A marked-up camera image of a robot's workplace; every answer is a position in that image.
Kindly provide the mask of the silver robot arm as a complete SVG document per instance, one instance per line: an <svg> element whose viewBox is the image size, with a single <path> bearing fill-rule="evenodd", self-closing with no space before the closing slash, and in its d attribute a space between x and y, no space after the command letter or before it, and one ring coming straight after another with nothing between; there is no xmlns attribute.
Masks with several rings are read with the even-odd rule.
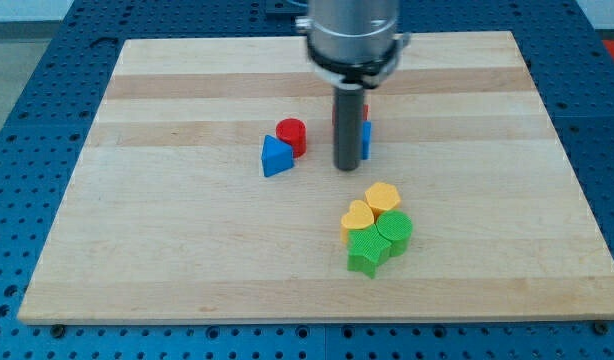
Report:
<svg viewBox="0 0 614 360"><path fill-rule="evenodd" d="M410 35L398 32L398 0L311 0L295 20L318 77L342 90L371 90L397 68Z"/></svg>

